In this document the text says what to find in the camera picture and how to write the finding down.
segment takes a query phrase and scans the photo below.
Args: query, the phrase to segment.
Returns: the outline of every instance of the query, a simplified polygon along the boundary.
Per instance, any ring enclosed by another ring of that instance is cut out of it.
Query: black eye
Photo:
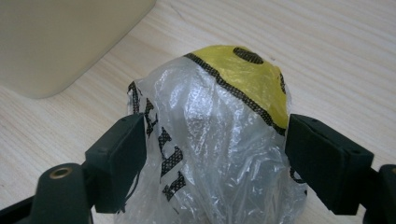
[[[233,49],[233,53],[236,56],[238,56],[239,58],[241,58],[249,63],[256,63],[256,64],[264,63],[264,60],[258,54],[253,53],[248,50],[245,50],[245,49],[235,48],[235,49]]]

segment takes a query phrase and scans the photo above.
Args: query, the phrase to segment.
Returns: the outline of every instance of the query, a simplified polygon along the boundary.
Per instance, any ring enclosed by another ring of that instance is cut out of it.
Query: light wood grain surface
[[[128,84],[208,45],[242,45],[278,65],[292,112],[315,117],[396,163],[396,2],[393,0],[158,0],[102,60],[65,91],[33,100],[0,87],[0,209],[35,193],[50,167],[84,161],[126,115]],[[297,223],[337,217],[308,191]],[[112,223],[110,215],[94,215]]]

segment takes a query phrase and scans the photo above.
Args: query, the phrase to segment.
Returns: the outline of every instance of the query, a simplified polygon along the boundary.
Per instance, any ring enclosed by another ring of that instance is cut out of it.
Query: black plastic bracket
[[[99,213],[116,213],[134,178],[146,163],[146,136],[143,115],[131,115],[117,121],[85,152],[87,175],[94,175],[97,197],[91,202]]]
[[[29,223],[92,223],[80,165],[58,165],[40,176]]]
[[[285,150],[290,166],[336,215],[356,215],[361,203],[365,223],[396,223],[395,165],[374,171],[372,152],[296,114],[290,115]]]

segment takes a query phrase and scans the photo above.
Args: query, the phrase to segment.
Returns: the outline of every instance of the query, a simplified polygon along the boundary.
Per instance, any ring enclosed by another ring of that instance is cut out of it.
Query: plastic bag
[[[116,223],[292,223],[306,184],[284,153],[280,70],[242,47],[213,46],[130,85],[148,157]]]

